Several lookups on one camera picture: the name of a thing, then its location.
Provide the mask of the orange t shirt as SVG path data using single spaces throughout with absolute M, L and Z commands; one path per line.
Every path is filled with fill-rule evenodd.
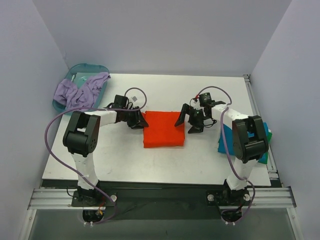
M 175 126 L 180 113 L 177 111 L 146 111 L 142 114 L 148 127 L 143 129 L 143 147 L 183 147 L 185 123 Z

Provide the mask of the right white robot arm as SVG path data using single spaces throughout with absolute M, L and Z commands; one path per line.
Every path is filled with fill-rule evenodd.
M 222 142 L 231 168 L 221 197 L 225 203 L 233 204 L 239 199 L 239 192 L 246 189 L 254 166 L 269 150 L 262 118 L 240 113 L 223 101 L 212 101 L 202 105 L 200 109 L 185 103 L 174 126 L 182 125 L 186 115 L 189 116 L 188 123 L 191 125 L 189 134 L 202 133 L 205 120 L 220 123 Z

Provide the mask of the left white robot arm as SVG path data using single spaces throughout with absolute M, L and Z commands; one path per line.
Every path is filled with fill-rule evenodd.
M 104 110 L 90 112 L 74 111 L 65 130 L 62 143 L 71 154 L 78 176 L 77 192 L 90 206 L 101 201 L 97 190 L 99 179 L 95 172 L 93 152 L 98 144 L 100 128 L 119 122 L 127 123 L 131 129 L 144 129 L 148 123 L 144 119 L 137 98 L 116 95 L 114 102 Z

